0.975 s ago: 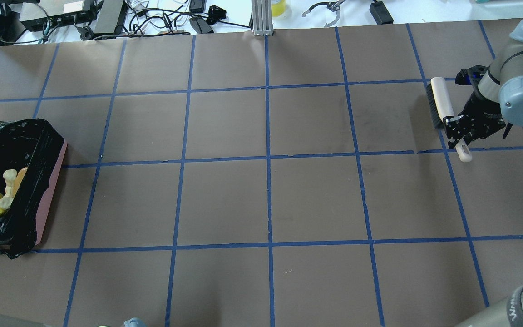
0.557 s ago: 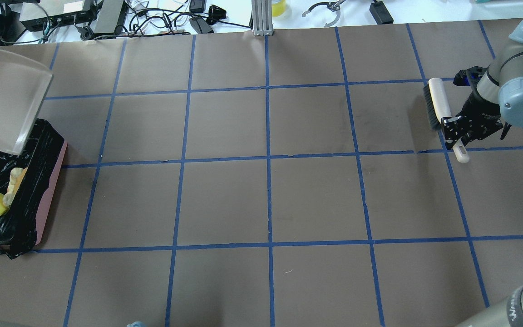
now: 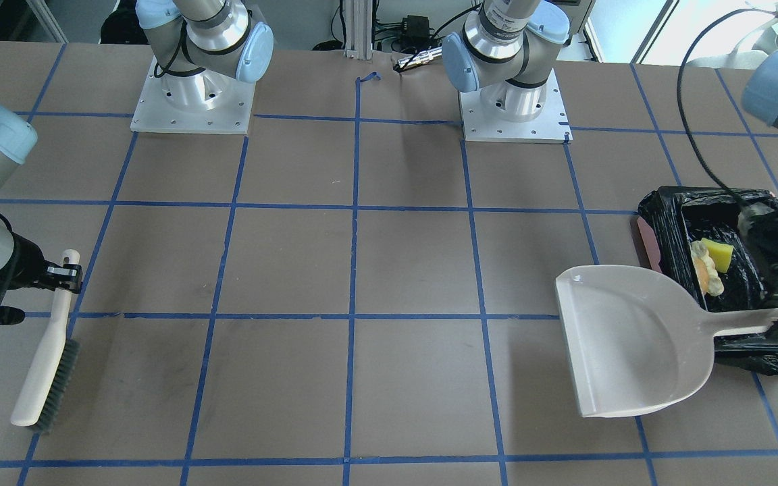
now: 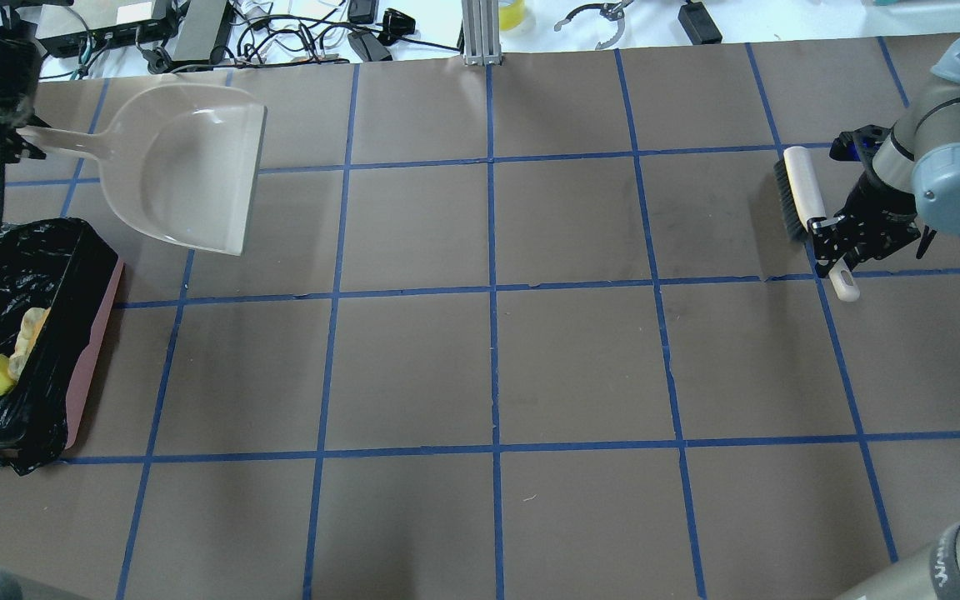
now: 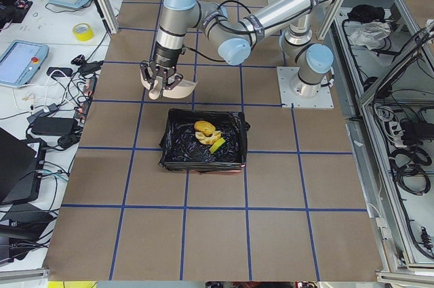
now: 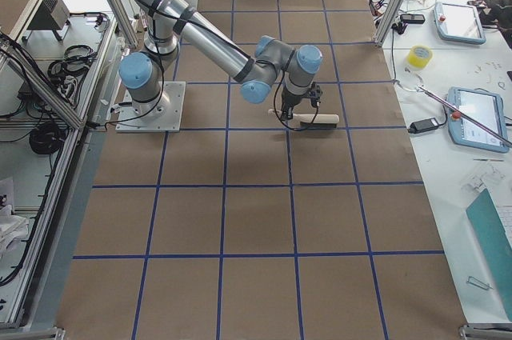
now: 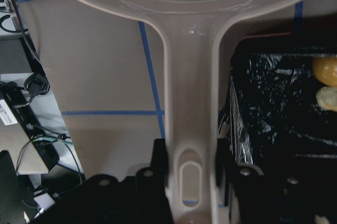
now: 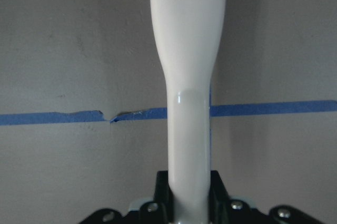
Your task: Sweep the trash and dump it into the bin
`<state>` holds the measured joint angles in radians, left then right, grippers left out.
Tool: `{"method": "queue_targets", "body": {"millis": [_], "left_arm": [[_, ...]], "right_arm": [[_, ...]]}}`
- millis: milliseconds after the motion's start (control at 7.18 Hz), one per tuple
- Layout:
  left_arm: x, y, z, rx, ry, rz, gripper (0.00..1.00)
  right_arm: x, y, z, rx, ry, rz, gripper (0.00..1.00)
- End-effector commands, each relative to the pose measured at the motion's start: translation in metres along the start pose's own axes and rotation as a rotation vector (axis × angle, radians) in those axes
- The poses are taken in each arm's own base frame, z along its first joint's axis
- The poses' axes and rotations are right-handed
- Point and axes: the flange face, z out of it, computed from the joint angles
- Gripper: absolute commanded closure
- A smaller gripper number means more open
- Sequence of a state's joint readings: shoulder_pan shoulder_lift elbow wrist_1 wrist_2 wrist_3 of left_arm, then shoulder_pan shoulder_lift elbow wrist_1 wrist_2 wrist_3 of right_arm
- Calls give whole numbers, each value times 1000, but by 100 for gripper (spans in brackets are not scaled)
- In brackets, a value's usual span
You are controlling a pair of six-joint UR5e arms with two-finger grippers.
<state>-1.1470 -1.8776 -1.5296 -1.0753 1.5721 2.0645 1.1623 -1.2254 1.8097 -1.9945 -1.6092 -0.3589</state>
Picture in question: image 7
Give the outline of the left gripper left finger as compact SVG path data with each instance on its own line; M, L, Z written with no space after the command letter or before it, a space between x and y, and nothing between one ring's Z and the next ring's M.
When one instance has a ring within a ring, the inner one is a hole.
M165 194L168 155L156 139L151 163L118 182L108 175L86 180L56 206L53 223L173 223Z

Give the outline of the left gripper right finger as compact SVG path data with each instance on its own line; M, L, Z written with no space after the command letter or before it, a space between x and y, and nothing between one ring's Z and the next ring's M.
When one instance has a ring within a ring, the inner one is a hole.
M273 151L259 167L218 139L215 167L230 223L336 223L336 159Z

